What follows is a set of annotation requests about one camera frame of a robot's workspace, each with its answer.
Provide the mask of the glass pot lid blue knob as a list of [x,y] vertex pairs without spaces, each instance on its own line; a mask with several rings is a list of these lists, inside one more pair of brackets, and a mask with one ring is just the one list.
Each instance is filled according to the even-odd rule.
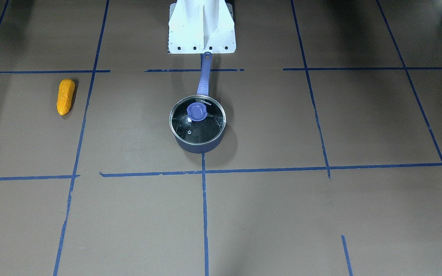
[[215,99],[191,95],[177,102],[169,116],[170,130],[181,143],[204,146],[222,138],[226,112]]

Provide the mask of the yellow toy corn cob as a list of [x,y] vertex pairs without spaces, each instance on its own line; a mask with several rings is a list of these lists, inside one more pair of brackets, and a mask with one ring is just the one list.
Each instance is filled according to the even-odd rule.
[[71,79],[64,79],[60,82],[56,102],[56,110],[61,116],[66,115],[72,106],[75,91],[75,82]]

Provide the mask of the white pedestal column with base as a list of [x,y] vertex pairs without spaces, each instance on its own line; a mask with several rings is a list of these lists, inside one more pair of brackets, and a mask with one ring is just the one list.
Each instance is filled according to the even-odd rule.
[[167,50],[171,54],[236,51],[231,0],[178,0],[170,5]]

